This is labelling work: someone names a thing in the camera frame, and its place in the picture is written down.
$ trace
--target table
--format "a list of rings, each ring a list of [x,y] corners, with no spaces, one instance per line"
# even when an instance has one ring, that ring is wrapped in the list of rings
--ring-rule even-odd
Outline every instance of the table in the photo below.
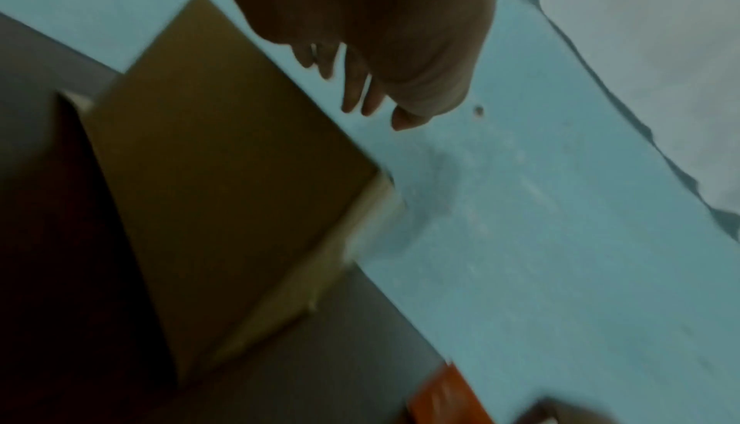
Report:
[[[390,422],[442,364],[355,269],[310,318],[176,390],[103,177],[55,101],[117,73],[2,15],[0,41],[0,421]]]

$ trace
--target cardboard box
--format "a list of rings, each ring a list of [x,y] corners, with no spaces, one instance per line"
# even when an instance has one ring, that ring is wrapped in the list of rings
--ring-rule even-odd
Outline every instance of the cardboard box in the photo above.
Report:
[[[315,305],[402,207],[391,180],[209,0],[96,104],[74,93],[180,381]]]

